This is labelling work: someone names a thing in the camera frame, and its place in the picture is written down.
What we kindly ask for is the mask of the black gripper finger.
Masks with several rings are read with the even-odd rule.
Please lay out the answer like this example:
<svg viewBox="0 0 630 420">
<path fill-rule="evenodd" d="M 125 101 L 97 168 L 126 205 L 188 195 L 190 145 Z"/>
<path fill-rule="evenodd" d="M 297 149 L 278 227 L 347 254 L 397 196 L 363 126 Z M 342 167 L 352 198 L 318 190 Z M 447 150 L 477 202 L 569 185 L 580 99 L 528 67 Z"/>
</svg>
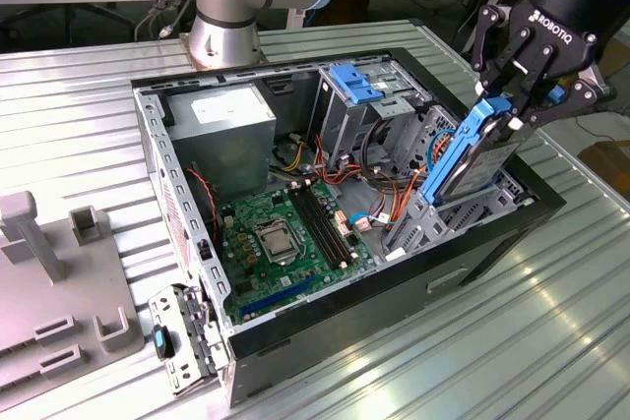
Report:
<svg viewBox="0 0 630 420">
<path fill-rule="evenodd" d="M 504 90 L 517 75 L 513 61 L 534 37 L 534 30 L 528 26 L 510 30 L 511 10 L 496 4 L 479 9 L 470 61 L 478 73 L 478 96 L 497 96 Z"/>
<path fill-rule="evenodd" d="M 537 128 L 613 98 L 597 64 L 597 49 L 587 42 L 527 47 L 517 59 L 527 73 L 512 98 L 510 115 Z"/>
</svg>

